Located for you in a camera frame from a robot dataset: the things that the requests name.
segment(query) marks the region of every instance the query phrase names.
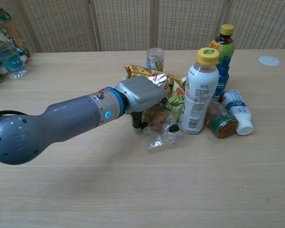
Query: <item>table surface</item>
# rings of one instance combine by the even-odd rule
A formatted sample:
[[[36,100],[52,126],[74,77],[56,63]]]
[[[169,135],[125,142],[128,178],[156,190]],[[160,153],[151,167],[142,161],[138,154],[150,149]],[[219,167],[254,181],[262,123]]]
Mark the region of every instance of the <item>table surface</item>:
[[[165,71],[186,76],[196,53],[166,51]],[[40,114],[115,86],[145,54],[33,54],[23,79],[2,77],[0,110]],[[262,65],[262,55],[280,66]],[[285,50],[236,50],[229,74],[251,135],[217,139],[206,128],[150,153],[125,115],[27,164],[0,164],[0,228],[285,228]]]

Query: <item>small white bottle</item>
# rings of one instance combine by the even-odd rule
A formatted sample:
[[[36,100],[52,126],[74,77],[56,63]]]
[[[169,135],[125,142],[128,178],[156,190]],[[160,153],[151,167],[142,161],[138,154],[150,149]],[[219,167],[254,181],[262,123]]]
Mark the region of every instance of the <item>small white bottle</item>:
[[[219,81],[219,71],[215,66],[218,59],[217,50],[201,48],[197,62],[189,69],[185,103],[179,120],[179,127],[186,134],[198,134],[204,126],[207,107]]]
[[[222,98],[222,105],[238,120],[237,134],[247,135],[253,131],[251,113],[238,90],[227,90]]]

